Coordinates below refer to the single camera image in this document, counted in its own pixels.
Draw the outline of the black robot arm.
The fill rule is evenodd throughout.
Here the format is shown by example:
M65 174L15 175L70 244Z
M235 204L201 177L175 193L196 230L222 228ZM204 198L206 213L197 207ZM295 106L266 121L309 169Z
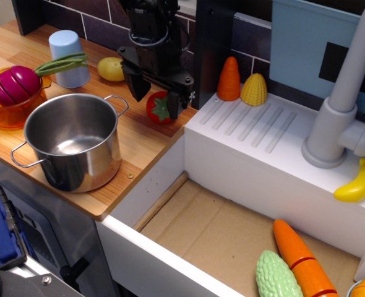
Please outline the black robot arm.
M152 85L166 90L161 108L177 119L195 97L194 78L181 64L191 45L187 28L176 17L177 1L121 1L132 46L120 47L122 71L132 96L141 101Z

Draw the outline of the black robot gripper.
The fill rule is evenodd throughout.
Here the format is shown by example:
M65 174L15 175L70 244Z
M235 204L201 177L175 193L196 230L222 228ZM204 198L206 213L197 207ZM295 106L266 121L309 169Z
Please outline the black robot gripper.
M118 49L122 57L125 82L137 102L148 93L152 85L168 92L167 109L171 119L178 119L195 97L194 78L181 62L182 53L191 45L187 28L165 27L159 37L146 36L129 29L132 46Z

